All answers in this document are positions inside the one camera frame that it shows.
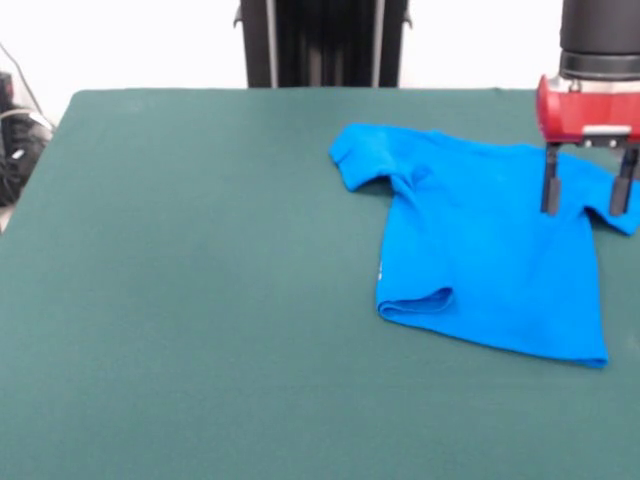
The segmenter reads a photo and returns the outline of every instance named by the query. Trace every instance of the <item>black cable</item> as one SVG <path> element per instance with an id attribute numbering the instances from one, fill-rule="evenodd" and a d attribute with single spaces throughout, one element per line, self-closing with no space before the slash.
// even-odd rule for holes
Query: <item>black cable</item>
<path id="1" fill-rule="evenodd" d="M 18 72 L 18 76 L 20 77 L 20 81 L 22 81 L 24 88 L 27 90 L 27 94 L 31 97 L 31 101 L 33 102 L 33 105 L 36 107 L 36 110 L 38 110 L 40 115 L 43 115 L 42 108 L 40 108 L 40 104 L 38 103 L 36 96 L 33 94 L 33 91 L 29 86 L 29 82 L 27 82 L 27 79 L 25 78 L 24 73 L 22 72 L 22 67 L 20 67 L 20 64 L 18 63 L 18 61 L 15 58 L 13 58 L 13 56 L 11 56 L 11 54 L 2 44 L 2 42 L 0 42 L 0 50 L 2 50 L 2 53 L 4 53 L 5 56 L 9 59 L 9 61 L 13 63 L 14 67 L 16 68 L 16 71 Z"/>

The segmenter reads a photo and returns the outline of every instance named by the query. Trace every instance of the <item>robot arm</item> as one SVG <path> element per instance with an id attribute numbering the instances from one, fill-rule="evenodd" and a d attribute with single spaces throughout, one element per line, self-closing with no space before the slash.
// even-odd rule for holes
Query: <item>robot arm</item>
<path id="1" fill-rule="evenodd" d="M 564 144 L 625 149 L 610 213 L 627 211 L 640 148 L 638 25 L 638 0 L 564 0 L 559 72 L 542 77 L 537 92 L 547 152 L 543 212 L 558 209 L 557 154 Z"/>

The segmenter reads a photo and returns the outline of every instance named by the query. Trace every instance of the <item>white wall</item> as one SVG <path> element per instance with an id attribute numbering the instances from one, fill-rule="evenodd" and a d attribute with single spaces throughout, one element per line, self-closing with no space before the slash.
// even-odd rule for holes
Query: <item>white wall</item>
<path id="1" fill-rule="evenodd" d="M 2 3 L 15 22 L 2 23 L 0 40 L 54 120 L 81 89 L 246 87 L 242 31 L 232 28 L 239 0 Z M 557 67 L 562 0 L 410 4 L 403 87 L 534 87 Z"/>

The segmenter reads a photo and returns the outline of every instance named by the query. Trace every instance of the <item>blue t-shirt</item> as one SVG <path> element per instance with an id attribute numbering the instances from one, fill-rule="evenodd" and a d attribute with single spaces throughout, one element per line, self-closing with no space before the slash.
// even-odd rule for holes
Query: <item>blue t-shirt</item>
<path id="1" fill-rule="evenodd" d="M 586 209 L 611 217 L 613 176 L 559 157 L 562 197 L 540 212 L 544 150 L 438 131 L 351 125 L 331 147 L 353 191 L 388 177 L 394 190 L 380 255 L 377 307 L 393 322 L 530 355 L 602 367 L 598 268 Z"/>

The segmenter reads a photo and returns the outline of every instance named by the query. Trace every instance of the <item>green tablecloth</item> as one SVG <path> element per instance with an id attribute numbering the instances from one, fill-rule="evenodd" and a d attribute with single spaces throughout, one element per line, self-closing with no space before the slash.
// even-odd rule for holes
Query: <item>green tablecloth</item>
<path id="1" fill-rule="evenodd" d="M 596 228 L 602 371 L 385 322 L 351 122 L 539 143 L 531 92 L 74 97 L 0 239 L 0 478 L 639 478 L 640 237 Z"/>

